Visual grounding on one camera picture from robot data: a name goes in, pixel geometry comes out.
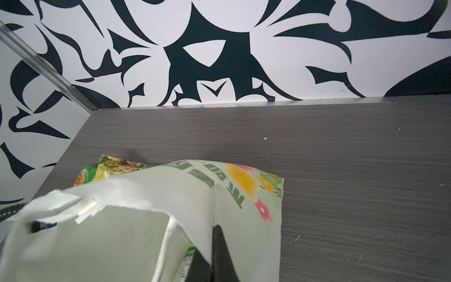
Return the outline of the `green white snack bag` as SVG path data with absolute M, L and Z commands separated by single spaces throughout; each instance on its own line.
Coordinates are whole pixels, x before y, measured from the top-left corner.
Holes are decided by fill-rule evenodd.
M 180 263 L 179 269 L 173 279 L 173 282 L 185 282 L 191 268 L 192 261 L 196 252 L 196 247 L 191 244 L 187 249 L 182 262 Z

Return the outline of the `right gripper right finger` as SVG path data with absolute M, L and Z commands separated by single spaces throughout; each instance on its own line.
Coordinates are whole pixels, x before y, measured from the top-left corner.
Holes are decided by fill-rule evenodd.
M 212 282 L 239 282 L 221 226 L 213 228 Z

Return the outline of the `yellow green snack bag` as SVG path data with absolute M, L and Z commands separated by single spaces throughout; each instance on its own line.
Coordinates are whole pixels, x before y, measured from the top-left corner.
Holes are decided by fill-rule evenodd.
M 147 168 L 152 168 L 152 165 L 140 162 L 130 162 L 117 157 L 102 155 L 99 158 L 95 181 Z

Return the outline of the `yellow chips snack bag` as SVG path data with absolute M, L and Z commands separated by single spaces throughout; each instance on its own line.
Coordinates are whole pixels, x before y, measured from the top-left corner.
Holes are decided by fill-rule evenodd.
M 74 183 L 74 187 L 93 182 L 96 177 L 97 168 L 85 166 Z

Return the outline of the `aluminium cage frame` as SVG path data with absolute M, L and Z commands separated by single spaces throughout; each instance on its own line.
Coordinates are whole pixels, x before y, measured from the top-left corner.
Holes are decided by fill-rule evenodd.
M 44 76 L 63 94 L 75 102 L 79 107 L 91 114 L 98 108 L 84 97 L 74 86 L 72 86 L 57 70 L 46 60 L 41 58 L 23 40 L 14 34 L 3 22 L 1 22 L 1 42 L 10 50 L 14 51 L 23 61 L 25 61 L 38 74 Z

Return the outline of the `floral paper gift bag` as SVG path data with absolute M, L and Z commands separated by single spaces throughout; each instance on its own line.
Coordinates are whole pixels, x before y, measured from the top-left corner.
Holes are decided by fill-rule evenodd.
M 223 229 L 240 282 L 280 274 L 282 177 L 200 160 L 54 190 L 12 217 L 3 282 L 172 282 L 193 244 L 212 265 Z

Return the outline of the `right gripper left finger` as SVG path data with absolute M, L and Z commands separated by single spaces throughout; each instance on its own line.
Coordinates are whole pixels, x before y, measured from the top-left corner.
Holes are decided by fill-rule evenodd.
M 212 268 L 196 249 L 185 282 L 211 282 Z

